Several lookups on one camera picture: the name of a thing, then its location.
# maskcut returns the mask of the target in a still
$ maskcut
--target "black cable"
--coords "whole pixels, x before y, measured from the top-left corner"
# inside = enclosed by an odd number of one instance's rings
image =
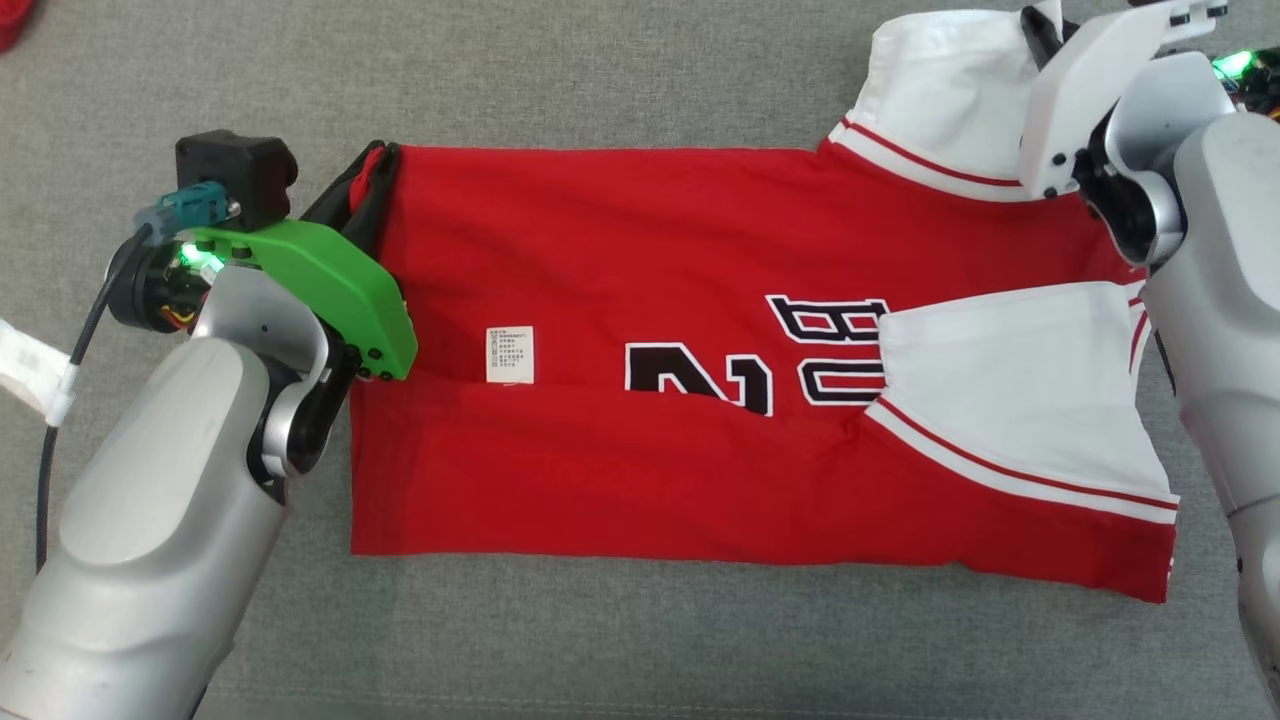
[[[120,254],[120,258],[125,260],[131,258],[138,250],[138,246],[142,245],[142,241],[151,236],[151,225],[138,228],[138,232],[133,233],[133,237],[124,241],[124,251]],[[111,269],[106,274],[106,281],[99,288],[97,297],[93,299],[93,305],[88,310],[88,316],[84,318],[81,334],[76,338],[76,345],[72,347],[68,372],[76,372],[73,368],[78,369],[81,363],[84,361],[84,354],[88,352],[88,343],[93,340],[93,332],[97,329],[99,322],[102,320],[102,314],[106,313],[106,301],[111,296],[111,288],[120,279],[120,269],[125,264],[124,261],[111,264]],[[40,474],[36,478],[36,573],[40,573],[45,568],[45,560],[49,559],[49,486],[54,474],[55,445],[58,445],[58,428],[49,425],[45,429],[45,445],[40,451]]]

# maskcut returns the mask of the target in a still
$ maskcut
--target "red jersey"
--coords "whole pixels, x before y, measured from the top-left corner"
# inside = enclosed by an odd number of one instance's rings
[[[404,147],[379,259],[420,351],[352,392],[353,552],[961,562],[1162,601],[1142,278],[1079,199],[1019,197],[856,109],[817,152]]]

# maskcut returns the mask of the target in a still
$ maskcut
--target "white tag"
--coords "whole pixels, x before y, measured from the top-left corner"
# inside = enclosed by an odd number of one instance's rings
[[[70,357],[0,320],[0,387],[41,415],[60,405],[63,375]]]
[[[490,383],[534,382],[534,328],[489,328],[485,357]]]

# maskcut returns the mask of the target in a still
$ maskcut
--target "gray fabric surface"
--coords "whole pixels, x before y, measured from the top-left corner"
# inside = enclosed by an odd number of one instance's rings
[[[1018,3],[1001,1],[1015,8]],[[1088,17],[1119,3],[1069,3]],[[308,202],[375,137],[500,146],[812,147],[872,31],[946,0],[95,0],[0,56],[0,316],[69,348],[172,143],[284,137]],[[1280,41],[1238,0],[1204,46]],[[173,340],[105,323],[55,505]],[[1262,717],[1230,536],[1148,356],[1143,416],[1184,498],[1171,601],[961,569],[346,553],[346,423],[219,671],[230,717]],[[31,580],[41,425],[0,397],[0,635]]]

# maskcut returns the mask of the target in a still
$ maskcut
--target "red object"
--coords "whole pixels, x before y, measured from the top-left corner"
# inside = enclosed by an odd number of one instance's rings
[[[1164,601],[1167,489],[1107,464],[1060,477],[1053,452],[993,457],[877,400],[886,372],[891,389],[906,377],[881,364],[886,310],[1133,286],[1102,224],[1074,196],[957,197],[1016,187],[868,128],[832,137],[818,152],[404,147],[380,261],[420,352],[406,382],[352,393],[353,552],[963,562]],[[902,177],[922,173],[938,187]],[[1112,295],[1128,382],[1146,322]],[[534,382],[486,382],[511,351],[488,331],[522,327]],[[1000,374],[965,365],[948,387]],[[1001,420],[1001,402],[973,413]]]
[[[0,53],[13,47],[36,0],[0,0]]]

